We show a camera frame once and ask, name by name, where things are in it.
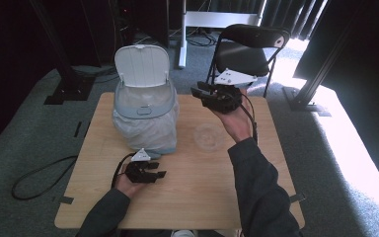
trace gray sleeve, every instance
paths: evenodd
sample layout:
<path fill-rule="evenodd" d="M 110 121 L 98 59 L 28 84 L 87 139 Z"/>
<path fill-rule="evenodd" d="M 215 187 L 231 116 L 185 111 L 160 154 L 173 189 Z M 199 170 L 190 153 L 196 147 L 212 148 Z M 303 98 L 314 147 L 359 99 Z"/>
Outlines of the gray sleeve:
<path fill-rule="evenodd" d="M 117 189 L 109 190 L 91 209 L 77 234 L 102 236 L 115 229 L 127 213 L 130 198 Z"/>
<path fill-rule="evenodd" d="M 289 196 L 277 184 L 278 173 L 253 138 L 237 143 L 228 153 L 244 235 L 300 236 L 298 223 L 289 210 Z"/>

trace floor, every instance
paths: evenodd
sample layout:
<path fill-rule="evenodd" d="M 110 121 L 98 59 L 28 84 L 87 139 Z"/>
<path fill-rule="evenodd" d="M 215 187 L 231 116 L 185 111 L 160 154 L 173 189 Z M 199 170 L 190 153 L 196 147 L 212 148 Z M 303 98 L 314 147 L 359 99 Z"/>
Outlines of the floor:
<path fill-rule="evenodd" d="M 323 85 L 337 92 L 379 170 L 379 60 L 361 57 L 343 65 L 347 69 L 341 67 Z"/>
<path fill-rule="evenodd" d="M 379 236 L 379 173 L 366 146 L 343 108 L 337 92 L 321 87 L 316 103 L 327 108 L 319 113 L 292 112 L 282 93 L 284 87 L 301 88 L 304 80 L 292 78 L 304 45 L 291 44 L 281 53 L 267 101 L 277 129 L 290 174 L 301 201 L 305 236 Z M 189 45 L 188 65 L 176 68 L 179 47 L 167 51 L 171 77 L 179 94 L 204 80 L 211 47 Z M 75 134 L 77 124 L 87 124 L 102 93 L 113 91 L 115 75 L 97 78 L 86 102 L 65 102 L 45 106 L 60 77 L 50 71 L 37 82 L 0 136 L 0 236 L 74 236 L 76 230 L 58 229 L 54 217 L 69 175 L 41 197 L 18 201 L 11 197 L 14 182 L 33 169 L 62 157 L 78 154 L 86 134 Z M 260 96 L 264 80 L 254 84 L 249 96 Z M 24 195 L 42 191 L 67 164 L 60 163 L 23 182 Z"/>

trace wooden table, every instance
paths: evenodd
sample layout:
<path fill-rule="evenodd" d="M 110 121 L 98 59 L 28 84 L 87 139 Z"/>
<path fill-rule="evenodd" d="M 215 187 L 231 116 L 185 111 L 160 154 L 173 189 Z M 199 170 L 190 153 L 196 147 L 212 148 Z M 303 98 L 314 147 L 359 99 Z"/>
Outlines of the wooden table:
<path fill-rule="evenodd" d="M 260 134 L 259 145 L 265 157 L 279 172 L 279 184 L 290 195 L 294 186 L 264 98 L 250 98 L 255 106 Z M 114 93 L 102 95 L 73 170 L 65 196 L 71 204 L 61 203 L 55 218 L 59 228 L 79 228 L 94 204 L 110 189 L 118 162 L 132 152 L 112 121 Z M 240 229 L 234 176 L 227 148 L 234 141 L 220 120 L 191 95 L 179 95 L 178 144 L 174 154 L 159 160 L 164 179 L 149 185 L 131 202 L 120 228 L 131 229 Z M 196 127 L 203 123 L 223 129 L 221 149 L 208 152 L 193 139 Z M 298 202 L 291 212 L 304 226 Z"/>

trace black cable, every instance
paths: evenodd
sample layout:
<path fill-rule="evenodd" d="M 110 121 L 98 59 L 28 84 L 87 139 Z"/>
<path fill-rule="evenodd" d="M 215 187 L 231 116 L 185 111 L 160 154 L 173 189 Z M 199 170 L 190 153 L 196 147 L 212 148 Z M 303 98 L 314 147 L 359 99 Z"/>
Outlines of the black cable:
<path fill-rule="evenodd" d="M 62 162 L 62 161 L 65 161 L 65 160 L 68 160 L 68 159 L 74 159 L 70 164 L 69 166 L 63 171 L 63 173 L 57 178 L 57 180 L 50 186 L 48 187 L 47 189 L 45 189 L 43 192 L 37 194 L 37 195 L 33 195 L 33 196 L 30 196 L 30 197 L 20 197 L 16 194 L 16 189 L 17 189 L 17 185 L 22 181 L 24 180 L 25 178 L 27 178 L 28 176 L 31 176 L 35 173 L 38 173 L 39 171 L 42 171 L 54 164 L 57 164 L 59 162 Z M 78 159 L 78 156 L 68 156 L 68 157 L 65 157 L 65 158 L 62 158 L 60 160 L 57 160 L 57 161 L 54 161 L 50 164 L 47 164 L 41 168 L 38 168 L 38 169 L 35 169 L 33 171 L 30 171 L 29 173 L 23 175 L 22 177 L 20 177 L 15 183 L 14 185 L 12 186 L 12 190 L 11 190 L 11 195 L 13 198 L 15 199 L 18 199 L 18 200 L 29 200 L 29 199 L 34 199 L 34 198 L 38 198 L 40 196 L 42 196 L 43 194 L 47 193 L 49 190 L 51 190 L 60 180 L 61 178 L 63 178 L 63 176 L 67 173 L 67 171 L 75 164 L 76 160 Z"/>
<path fill-rule="evenodd" d="M 134 156 L 135 154 L 136 154 L 136 152 L 134 152 L 134 153 L 130 153 L 130 154 L 124 156 L 124 158 L 122 158 L 122 160 L 118 163 L 118 165 L 116 166 L 116 169 L 115 169 L 114 175 L 113 175 L 113 180 L 112 180 L 112 185 L 111 185 L 112 188 L 115 187 L 116 177 L 119 176 L 119 175 L 124 174 L 123 172 L 121 172 L 120 174 L 118 173 L 118 172 L 119 172 L 119 169 L 121 169 L 121 167 L 122 167 L 122 163 L 124 163 L 124 161 L 125 161 L 128 157 L 130 157 L 130 156 L 132 157 L 132 156 Z"/>
<path fill-rule="evenodd" d="M 205 38 L 205 39 L 208 39 L 208 43 L 198 42 L 198 41 L 192 40 L 192 38 Z M 199 36 L 187 37 L 187 42 L 195 46 L 209 47 L 209 46 L 215 46 L 217 44 L 217 39 L 213 36 L 209 36 L 208 34 L 201 34 Z"/>
<path fill-rule="evenodd" d="M 230 93 L 226 93 L 226 92 L 221 92 L 221 93 L 225 94 L 226 96 L 230 97 L 234 102 L 238 103 L 238 105 L 242 109 L 242 111 L 244 111 L 245 114 L 248 116 L 248 119 L 251 121 L 251 124 L 252 124 L 252 137 L 254 138 L 254 141 L 256 143 L 258 143 L 257 122 L 255 121 L 255 111 L 254 111 L 254 106 L 252 105 L 251 100 L 249 100 L 249 98 L 246 95 L 242 94 L 242 96 L 244 96 L 246 98 L 246 100 L 249 102 L 249 104 L 251 105 L 252 114 L 253 114 L 252 116 L 248 112 L 248 110 L 242 105 L 242 103 L 240 103 L 239 101 L 237 101 L 235 99 L 235 97 L 233 97 Z"/>

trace chair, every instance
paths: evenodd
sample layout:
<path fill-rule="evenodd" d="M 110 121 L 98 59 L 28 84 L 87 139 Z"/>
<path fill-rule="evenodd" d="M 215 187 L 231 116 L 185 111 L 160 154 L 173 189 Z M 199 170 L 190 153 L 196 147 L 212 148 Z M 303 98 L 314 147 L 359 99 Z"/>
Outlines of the chair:
<path fill-rule="evenodd" d="M 264 91 L 266 97 L 276 55 L 289 39 L 290 33 L 280 28 L 243 24 L 225 28 L 217 40 L 206 83 L 211 79 L 211 84 L 214 84 L 216 71 L 221 73 L 226 68 L 257 77 L 268 75 Z M 265 56 L 264 48 L 275 48 L 270 58 Z"/>

